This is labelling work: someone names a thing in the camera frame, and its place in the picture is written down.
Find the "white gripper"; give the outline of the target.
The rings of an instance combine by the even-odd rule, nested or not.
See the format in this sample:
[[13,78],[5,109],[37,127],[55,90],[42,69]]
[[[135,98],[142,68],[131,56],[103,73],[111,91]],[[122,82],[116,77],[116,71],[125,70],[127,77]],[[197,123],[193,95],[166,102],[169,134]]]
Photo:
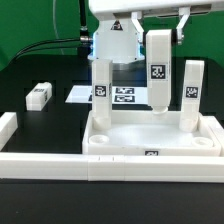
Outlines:
[[143,43],[144,16],[170,16],[179,12],[179,23],[172,30],[172,43],[181,45],[184,27],[192,14],[224,11],[224,0],[88,0],[90,11],[97,17],[129,17],[138,34],[138,42]]

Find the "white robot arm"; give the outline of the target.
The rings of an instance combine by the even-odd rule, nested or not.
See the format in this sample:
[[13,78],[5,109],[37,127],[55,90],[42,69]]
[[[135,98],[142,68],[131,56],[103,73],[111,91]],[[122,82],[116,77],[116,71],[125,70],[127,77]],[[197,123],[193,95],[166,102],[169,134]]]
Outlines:
[[88,59],[109,59],[118,69],[145,59],[140,53],[143,18],[179,17],[173,42],[181,44],[183,28],[191,15],[224,11],[224,0],[88,0],[88,4],[99,21]]

